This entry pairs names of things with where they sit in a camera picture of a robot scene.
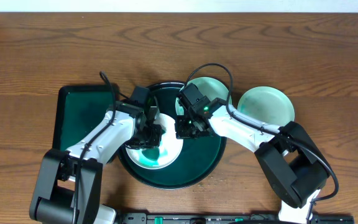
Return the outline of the white plate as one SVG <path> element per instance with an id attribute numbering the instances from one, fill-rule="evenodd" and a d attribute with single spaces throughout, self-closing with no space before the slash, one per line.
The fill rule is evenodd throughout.
<path id="1" fill-rule="evenodd" d="M 172 117 L 160 113 L 154 123 L 163 129 L 158 147 L 139 150 L 126 148 L 131 161 L 144 169 L 161 169 L 170 165 L 178 158 L 183 147 L 183 140 L 176 137 L 175 120 Z"/>

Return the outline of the mint plate top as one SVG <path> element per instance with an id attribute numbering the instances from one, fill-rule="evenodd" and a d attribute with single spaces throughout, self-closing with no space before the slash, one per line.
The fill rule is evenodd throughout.
<path id="1" fill-rule="evenodd" d="M 194 84 L 200 92 L 199 94 L 196 93 L 197 99 L 201 99 L 204 96 L 206 96 L 210 101 L 213 101 L 215 98 L 223 100 L 227 99 L 229 91 L 228 88 L 223 82 L 211 77 L 199 77 L 192 79 L 188 82 L 186 87 L 182 87 L 180 89 L 179 93 L 181 93 L 183 89 L 187 89 L 191 83 Z"/>

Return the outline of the mint plate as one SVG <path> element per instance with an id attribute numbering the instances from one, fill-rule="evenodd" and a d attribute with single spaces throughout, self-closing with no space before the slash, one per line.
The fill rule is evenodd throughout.
<path id="1" fill-rule="evenodd" d="M 197 99 L 201 99 L 204 96 L 206 96 L 210 101 L 213 101 L 215 98 L 223 100 L 227 99 L 229 91 L 228 88 L 223 82 L 211 77 L 199 77 L 192 79 L 188 82 L 186 87 L 182 87 L 180 89 L 179 93 L 181 93 L 183 89 L 187 89 L 191 83 L 194 84 L 200 92 L 199 94 L 196 93 Z"/>
<path id="2" fill-rule="evenodd" d="M 245 92 L 237 110 L 269 124 L 285 126 L 295 120 L 295 109 L 289 97 L 269 86 L 258 86 Z"/>

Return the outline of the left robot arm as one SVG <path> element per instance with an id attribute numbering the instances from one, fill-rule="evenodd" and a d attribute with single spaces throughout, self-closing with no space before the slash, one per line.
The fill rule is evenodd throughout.
<path id="1" fill-rule="evenodd" d="M 115 209 L 101 204 L 104 166 L 123 145 L 157 147 L 162 127 L 157 106 L 113 103 L 103 120 L 80 142 L 65 151 L 44 155 L 29 208 L 40 223 L 114 223 Z"/>

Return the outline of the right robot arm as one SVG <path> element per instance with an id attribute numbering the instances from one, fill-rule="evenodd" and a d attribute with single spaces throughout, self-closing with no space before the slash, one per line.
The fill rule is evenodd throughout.
<path id="1" fill-rule="evenodd" d="M 184 114 L 177 118 L 178 138 L 218 135 L 252 151 L 271 188 L 282 201 L 279 219 L 309 223 L 320 190 L 334 172 L 304 128 L 290 121 L 267 124 L 246 116 L 226 100 L 198 96 L 178 102 Z"/>

